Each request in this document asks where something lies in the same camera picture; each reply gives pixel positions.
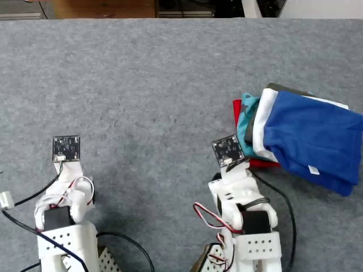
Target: gray carpet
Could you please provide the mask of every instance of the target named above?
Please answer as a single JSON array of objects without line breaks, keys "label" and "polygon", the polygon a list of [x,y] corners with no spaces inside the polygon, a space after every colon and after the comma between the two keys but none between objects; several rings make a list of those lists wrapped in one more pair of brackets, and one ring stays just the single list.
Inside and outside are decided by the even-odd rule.
[{"label": "gray carpet", "polygon": [[[55,175],[52,136],[80,133],[98,193],[88,220],[136,239],[156,271],[189,271],[215,241],[192,204],[214,209],[210,142],[234,132],[232,100],[276,82],[363,113],[362,29],[359,20],[1,22],[0,191],[18,200],[40,189]],[[362,178],[343,198],[282,170],[260,173],[292,200],[293,271],[362,271]],[[288,210],[260,190],[278,213],[285,265]],[[12,214],[33,224],[34,204]],[[0,231],[0,271],[37,261],[33,235],[4,217]],[[132,245],[102,243],[123,272],[148,271]]]}]

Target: blue cloth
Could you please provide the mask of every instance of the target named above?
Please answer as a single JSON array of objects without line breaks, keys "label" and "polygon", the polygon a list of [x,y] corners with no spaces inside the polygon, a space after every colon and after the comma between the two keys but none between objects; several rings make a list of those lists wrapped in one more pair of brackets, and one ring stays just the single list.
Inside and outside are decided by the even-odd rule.
[{"label": "blue cloth", "polygon": [[244,141],[244,135],[246,133],[248,122],[256,112],[257,107],[259,106],[259,101],[259,97],[254,97],[248,93],[242,94],[242,104],[237,124],[237,138],[245,157],[255,157],[261,159],[255,154],[252,145],[247,144]]},{"label": "blue cloth", "polygon": [[[280,91],[264,128],[264,146],[287,171],[343,196],[358,184],[363,116]],[[310,173],[308,165],[318,169]]]}]

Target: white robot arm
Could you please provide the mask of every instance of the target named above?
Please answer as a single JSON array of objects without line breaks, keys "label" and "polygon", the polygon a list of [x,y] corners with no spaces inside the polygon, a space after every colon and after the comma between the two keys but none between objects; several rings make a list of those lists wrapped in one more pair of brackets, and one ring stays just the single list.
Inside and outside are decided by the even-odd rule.
[{"label": "white robot arm", "polygon": [[[55,181],[36,202],[36,227],[42,234],[65,246],[83,260],[89,272],[99,272],[97,231],[84,222],[92,209],[95,193],[91,179],[83,176],[79,161],[79,136],[53,138]],[[62,249],[38,237],[39,260],[43,272],[83,271],[82,264]]]},{"label": "white robot arm", "polygon": [[[273,230],[278,224],[277,214],[269,199],[260,194],[236,136],[212,145],[221,173],[208,186],[219,216],[197,202],[194,209],[209,227],[220,230],[217,234],[220,243],[213,244],[209,253],[205,253],[204,262],[194,266],[192,271],[282,272],[280,235]],[[201,209],[221,225],[206,221]]]}]

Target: clothing label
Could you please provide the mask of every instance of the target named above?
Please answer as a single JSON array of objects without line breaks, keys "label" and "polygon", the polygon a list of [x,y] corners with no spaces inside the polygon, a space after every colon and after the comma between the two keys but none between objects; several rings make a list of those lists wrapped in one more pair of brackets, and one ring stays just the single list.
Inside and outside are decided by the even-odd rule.
[{"label": "clothing label", "polygon": [[309,168],[311,174],[313,174],[313,175],[320,174],[319,171],[314,166],[308,165],[308,168]]}]

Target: teal cloth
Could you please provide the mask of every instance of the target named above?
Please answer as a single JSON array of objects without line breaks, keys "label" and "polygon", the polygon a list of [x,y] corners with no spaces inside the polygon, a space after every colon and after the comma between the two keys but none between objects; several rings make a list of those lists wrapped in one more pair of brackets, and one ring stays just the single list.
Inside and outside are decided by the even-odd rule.
[{"label": "teal cloth", "polygon": [[242,104],[241,104],[240,114],[239,114],[238,124],[237,124],[237,138],[238,138],[239,144],[242,148],[242,151],[243,151],[245,157],[254,157],[254,158],[258,158],[258,159],[264,159],[264,158],[258,157],[255,154],[252,145],[250,145],[244,141],[244,134],[246,133],[248,122],[252,118],[254,113],[256,112],[256,110],[259,106],[259,101],[260,101],[260,97],[254,97],[248,93],[242,94]]}]

